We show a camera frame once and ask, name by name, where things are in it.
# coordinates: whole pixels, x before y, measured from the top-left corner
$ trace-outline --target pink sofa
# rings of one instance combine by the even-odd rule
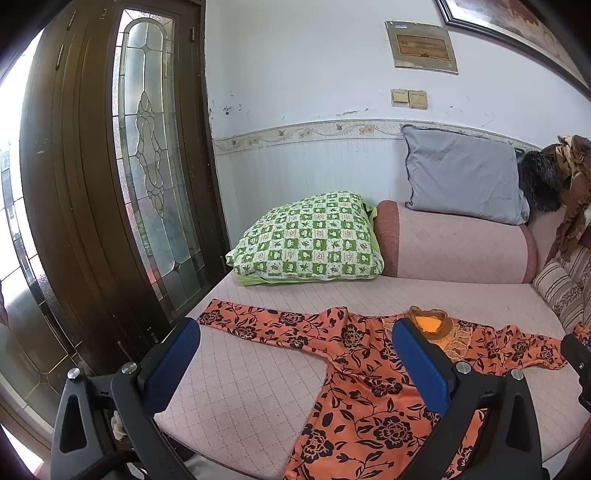
[[[387,251],[397,251],[388,258],[385,272],[396,276],[244,287],[230,273],[189,316],[197,318],[211,299],[306,313],[347,306],[367,315],[395,314],[417,305],[496,328],[513,323],[525,332],[565,335],[529,283],[535,258],[544,263],[559,216],[553,222],[534,219],[526,229],[410,213],[392,203],[380,205],[382,218],[378,215],[375,229],[385,257]],[[388,209],[396,211],[399,224],[398,236],[390,229],[389,239],[380,231]],[[204,326],[200,348],[177,392],[155,419],[172,437],[217,463],[257,478],[281,478],[325,372],[326,364],[317,357]],[[531,367],[524,373],[546,460],[578,438],[589,414],[577,401],[578,376],[570,366],[558,371]]]

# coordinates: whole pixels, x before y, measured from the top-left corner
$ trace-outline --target light switch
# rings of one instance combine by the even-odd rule
[[[410,108],[427,109],[427,92],[425,90],[409,90],[408,99]]]
[[[392,89],[390,90],[392,105],[395,103],[408,103],[408,90]]]

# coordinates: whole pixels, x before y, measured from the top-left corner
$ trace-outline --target decorative wallpaper border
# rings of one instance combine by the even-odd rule
[[[441,124],[438,122],[423,122],[416,120],[327,120],[307,124],[288,125],[286,127],[268,128],[257,132],[249,132],[236,137],[214,139],[213,144],[217,155],[228,155],[270,145],[286,145],[299,142],[312,142],[331,139],[359,139],[368,138],[403,140],[400,128],[405,124],[413,124],[423,128],[441,128],[451,132],[475,135],[509,143],[524,150],[536,150],[538,147],[516,138],[506,137],[477,128],[460,127],[458,125]]]

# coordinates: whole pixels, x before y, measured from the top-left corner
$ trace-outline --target cylindrical bolster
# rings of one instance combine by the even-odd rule
[[[378,205],[374,231],[388,277],[462,283],[532,282],[534,240],[525,225]]]

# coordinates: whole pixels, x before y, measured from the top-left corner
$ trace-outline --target pink quilted mattress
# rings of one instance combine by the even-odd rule
[[[525,332],[562,338],[556,315],[530,284],[462,284],[378,277],[371,281],[243,287],[230,273],[190,317],[211,299],[292,312],[332,306],[388,315],[411,305],[493,327],[513,323]],[[199,350],[157,424],[203,456],[258,478],[281,478],[296,438],[316,402],[326,365],[320,358],[242,340],[203,326]],[[579,405],[578,377],[525,369],[548,459],[569,445],[589,414]]]

